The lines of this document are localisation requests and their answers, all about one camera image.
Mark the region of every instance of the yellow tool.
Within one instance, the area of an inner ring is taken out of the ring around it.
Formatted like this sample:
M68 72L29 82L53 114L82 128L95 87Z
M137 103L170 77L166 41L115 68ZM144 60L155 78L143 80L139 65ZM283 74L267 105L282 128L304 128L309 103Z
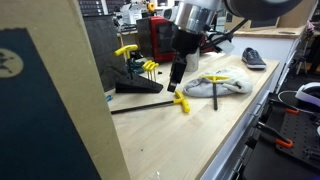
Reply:
M163 105L168 105L168 104L181 104L182 109L185 113L190 112L190 107L189 107L188 101L184 97L184 95L180 91L175 91L174 93L175 93L175 96L177 97L177 99L175 99L173 101L166 101L166 102L161 102L161 103L155 103L155 104L149 104L149 105L144 105L144 106L137 106L137 107L127 108L127 109L111 111L111 114L124 113L124 112L128 112L128 111L135 111L135 110L139 110L139 109L146 109L146 108L163 106Z
M151 82L153 82L152 72L151 72L151 71L153 71L154 81L156 82L155 69L156 69L156 67L158 67L158 66L159 66L158 63L155 63L155 62L153 62L153 61L151 61L151 60L148 60L147 62L145 62L145 63L142 65L143 70L147 71L147 73L148 73L148 79L149 79L149 74L150 74Z
M200 76L200 78L207 78L212 81L213 85L213 109L218 110L218 100L217 100L217 80L226 80L229 79L228 76L219 76L219 75L212 75L212 76Z
M116 50L114 52L115 56L120 56L123 53L126 53L126 57L129 60L130 59L130 51L134 51L137 50L138 46L137 45L127 45L127 46L123 46L122 48Z

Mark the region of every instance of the workbench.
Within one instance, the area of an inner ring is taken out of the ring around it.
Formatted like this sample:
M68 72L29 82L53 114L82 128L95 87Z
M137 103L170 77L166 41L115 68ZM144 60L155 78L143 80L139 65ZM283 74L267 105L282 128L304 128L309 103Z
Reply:
M217 111L212 98L186 96L190 113L176 104L112 115L131 179L214 177L269 94L278 61L264 61L266 70L252 71L240 56L207 53L200 57L198 71L185 72L177 90L182 91L186 82L204 72L228 66L237 66L249 75L252 92L218 97ZM171 63L163 63L156 70L162 72L156 81L164 85L159 94L106 92L113 97L108 103L110 111L174 100L174 93L166 90L170 68Z

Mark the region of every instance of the cable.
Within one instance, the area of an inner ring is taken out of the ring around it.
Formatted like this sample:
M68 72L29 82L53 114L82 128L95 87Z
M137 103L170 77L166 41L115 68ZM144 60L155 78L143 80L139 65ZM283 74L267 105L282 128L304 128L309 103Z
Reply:
M278 94L278 99L279 99L279 101L280 101L281 103L283 103L283 104L285 104L285 105L287 105L287 106L289 106L289 107L291 107L291 108L293 108L293 109L299 110L299 111L301 111L301 112L308 113L308 114L312 114L312 115L315 115L315 116L320 116L319 113L312 112L312 111L307 111L307 110L304 110L304 109L300 109L300 108L297 108L297 107L295 107L295 106L292 106L292 105L289 105L289 104L285 103L285 102L281 99L281 97L280 97L281 94L283 94L283 93L297 93L297 91L287 90L287 91L282 91L282 92L280 92L280 93Z

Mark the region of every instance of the wooden workbench surface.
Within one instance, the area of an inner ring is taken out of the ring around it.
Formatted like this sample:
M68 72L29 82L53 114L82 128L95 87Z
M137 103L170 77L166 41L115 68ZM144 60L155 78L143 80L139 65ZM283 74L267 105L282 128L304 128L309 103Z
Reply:
M195 179L206 170L253 99L273 74L278 61L265 60L268 68L251 71L238 56L208 53L201 57L199 70L185 72L183 85L203 72L228 66L244 69L254 84L252 93L218 98L217 111L211 98L186 97L191 107L183 113L180 105L112 115L119 141L132 179ZM171 63L160 64L157 82L164 85L159 94L115 94L110 110L174 100L166 91Z
M306 26L301 26L299 28L274 28L274 29L264 29L256 31L236 31L234 33L235 37L261 37L261 38L285 38L285 39L295 39L298 38L301 33L305 30Z

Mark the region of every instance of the yellow handle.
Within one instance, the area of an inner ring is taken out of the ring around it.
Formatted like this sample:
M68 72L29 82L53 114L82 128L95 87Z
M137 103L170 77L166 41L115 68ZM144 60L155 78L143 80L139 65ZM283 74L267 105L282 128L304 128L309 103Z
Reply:
M138 49L138 46L137 45L127 45L127 46L123 46L122 48L116 50L114 52L114 55L115 56L120 56L121 54L123 53L126 53L126 56L128 59L130 59L130 51L134 51L134 50L137 50Z
M151 60L148 60L147 62L145 62L143 65L142 65L142 68L145 70L145 71L153 71L156 67L158 67L159 64L158 63L155 63L155 62L152 62Z
M226 80L226 79L229 79L228 76L215 76L215 75L212 75L212 76L200 76L200 78L210 79L213 83L216 83L217 80Z
M183 96L183 94L182 94L180 91L178 91L178 90L176 90L174 93L175 93L175 95L177 96L178 99L173 100L173 103L174 103L174 104L179 104L179 103L181 103L181 104L182 104L183 111L186 112L186 113L190 112L190 107L189 107L188 101L187 101L187 99Z

